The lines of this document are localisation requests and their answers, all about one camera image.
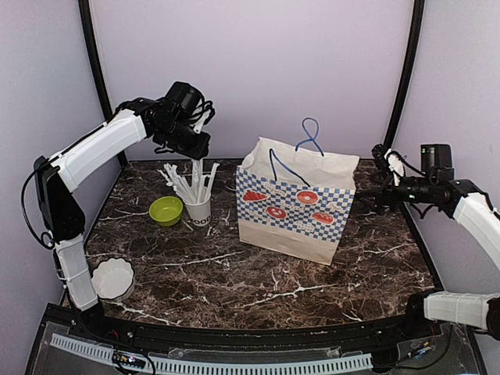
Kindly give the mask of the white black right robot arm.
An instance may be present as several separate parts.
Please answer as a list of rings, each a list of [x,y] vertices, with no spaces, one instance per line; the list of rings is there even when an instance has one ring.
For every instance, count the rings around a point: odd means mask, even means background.
[[[377,214],[404,203],[414,209],[420,204],[436,208],[471,234],[495,266],[499,264],[499,211],[489,194],[471,180],[455,179],[450,145],[421,145],[421,167],[412,176],[405,172],[411,164],[399,152],[375,145],[372,155],[384,179],[379,187],[357,193],[359,202]],[[431,320],[475,327],[498,339],[499,295],[449,291],[411,295],[398,331],[414,339]]]

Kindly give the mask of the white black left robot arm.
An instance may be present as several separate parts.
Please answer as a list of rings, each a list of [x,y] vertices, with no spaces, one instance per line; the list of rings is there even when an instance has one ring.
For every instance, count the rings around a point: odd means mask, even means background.
[[[177,153],[200,160],[209,154],[203,127],[215,116],[213,102],[189,83],[176,81],[158,99],[119,104],[104,123],[49,158],[39,157],[27,178],[36,186],[45,231],[36,237],[53,252],[70,301],[81,312],[98,304],[84,255],[85,215],[73,192],[97,169],[144,139],[156,154]]]

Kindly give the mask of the blue checkered paper bag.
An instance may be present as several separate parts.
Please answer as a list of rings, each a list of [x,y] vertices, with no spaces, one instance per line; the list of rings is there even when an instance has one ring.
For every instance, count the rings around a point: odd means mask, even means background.
[[[237,167],[239,239],[330,265],[355,197],[357,155],[325,152],[317,131],[297,145],[261,137]]]

